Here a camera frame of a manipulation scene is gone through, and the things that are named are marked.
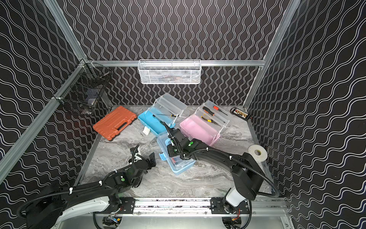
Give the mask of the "light blue front toolbox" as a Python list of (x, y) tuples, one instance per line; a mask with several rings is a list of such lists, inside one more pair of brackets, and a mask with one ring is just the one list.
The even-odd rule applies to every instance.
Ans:
[(167, 132), (160, 133), (157, 136), (157, 143), (162, 150), (162, 153), (159, 154), (161, 160), (167, 161), (172, 172), (174, 172), (176, 175), (183, 173), (195, 164), (196, 160), (194, 159), (182, 160), (179, 156), (169, 156), (168, 146), (172, 145), (172, 142), (169, 139)]

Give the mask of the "pink toolbox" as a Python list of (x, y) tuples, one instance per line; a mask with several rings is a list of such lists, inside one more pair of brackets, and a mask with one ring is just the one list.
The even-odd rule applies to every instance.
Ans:
[[(215, 113), (215, 115), (211, 116), (207, 114), (203, 110), (203, 106), (209, 108), (212, 112)], [(217, 106), (224, 110), (223, 107), (220, 107), (214, 102), (210, 100), (206, 101), (205, 103), (200, 105), (192, 115), (188, 116), (184, 121), (180, 123), (179, 129), (181, 130), (181, 132), (189, 139), (199, 139), (204, 143), (213, 146), (221, 137), (221, 134), (225, 132), (232, 124), (232, 115), (228, 111), (224, 110), (228, 114), (228, 116), (226, 116), (216, 111), (213, 106)], [(214, 120), (215, 122), (219, 123), (220, 126), (204, 121), (201, 116), (207, 119)]]

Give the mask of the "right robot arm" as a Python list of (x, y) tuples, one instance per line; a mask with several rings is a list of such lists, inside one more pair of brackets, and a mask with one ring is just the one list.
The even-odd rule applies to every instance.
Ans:
[(266, 177), (249, 153), (238, 155), (224, 152), (199, 139), (190, 140), (180, 129), (170, 128), (163, 121), (160, 123), (166, 128), (172, 142), (167, 146), (169, 155), (179, 156), (181, 160), (208, 162), (231, 173), (234, 187), (227, 192), (224, 198), (225, 204), (237, 207), (245, 200), (255, 200), (257, 195), (280, 197), (277, 186)]

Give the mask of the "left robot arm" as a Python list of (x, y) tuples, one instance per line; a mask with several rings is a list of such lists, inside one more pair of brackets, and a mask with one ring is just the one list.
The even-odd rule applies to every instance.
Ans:
[(137, 188), (143, 176), (156, 166), (155, 154), (144, 158), (138, 148), (130, 149), (129, 165), (108, 173), (97, 182), (46, 188), (34, 199), (20, 205), (17, 217), (26, 220), (28, 229), (51, 229), (66, 219), (89, 212), (119, 213), (123, 208), (119, 194)]

